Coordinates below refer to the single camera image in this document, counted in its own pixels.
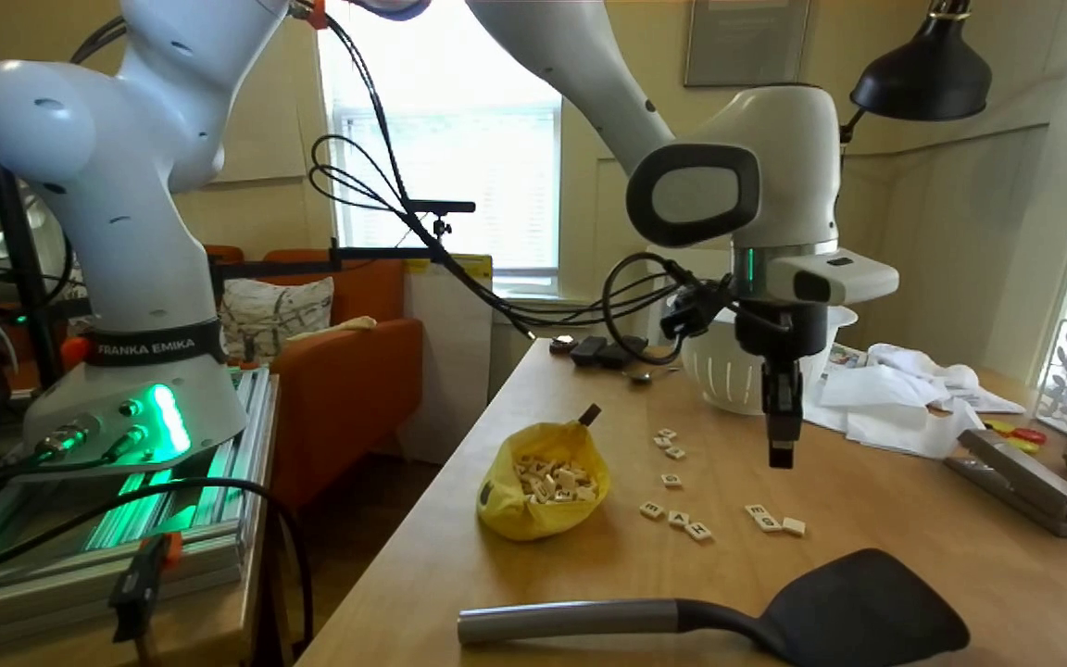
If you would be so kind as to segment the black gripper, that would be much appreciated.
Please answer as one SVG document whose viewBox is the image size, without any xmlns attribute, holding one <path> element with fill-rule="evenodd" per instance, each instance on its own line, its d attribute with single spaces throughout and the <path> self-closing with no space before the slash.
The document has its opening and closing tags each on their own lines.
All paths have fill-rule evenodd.
<svg viewBox="0 0 1067 667">
<path fill-rule="evenodd" d="M 836 302 L 881 301 L 899 290 L 899 270 L 847 247 L 737 254 L 733 301 L 737 342 L 762 355 L 758 402 L 768 418 L 768 462 L 792 468 L 799 439 L 799 355 L 828 347 L 828 316 Z"/>
</svg>

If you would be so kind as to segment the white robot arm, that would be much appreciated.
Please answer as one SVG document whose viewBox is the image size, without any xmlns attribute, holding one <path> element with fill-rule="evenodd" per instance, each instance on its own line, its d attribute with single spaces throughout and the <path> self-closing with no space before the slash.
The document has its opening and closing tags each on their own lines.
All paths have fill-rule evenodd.
<svg viewBox="0 0 1067 667">
<path fill-rule="evenodd" d="M 799 436 L 799 364 L 834 302 L 889 296 L 899 275 L 834 242 L 841 128 L 815 84 L 756 84 L 673 135 L 616 45 L 604 0 L 466 0 L 489 37 L 563 93 L 626 168 L 635 228 L 667 247 L 733 242 L 726 308 L 762 359 L 770 460 Z M 234 95 L 288 0 L 121 0 L 129 48 L 111 72 L 0 64 L 0 168 L 63 223 L 89 285 L 89 359 L 22 423 L 63 468 L 114 439 L 179 462 L 243 431 L 218 350 L 205 244 L 174 197 L 224 168 Z"/>
</svg>

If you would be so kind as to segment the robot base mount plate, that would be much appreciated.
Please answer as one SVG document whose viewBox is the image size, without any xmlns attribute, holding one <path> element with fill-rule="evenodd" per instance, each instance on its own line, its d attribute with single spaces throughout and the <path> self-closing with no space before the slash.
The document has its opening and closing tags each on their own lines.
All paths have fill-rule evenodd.
<svg viewBox="0 0 1067 667">
<path fill-rule="evenodd" d="M 40 473 L 152 471 L 243 431 L 234 375 L 213 355 L 152 366 L 74 366 L 45 389 L 22 446 Z"/>
</svg>

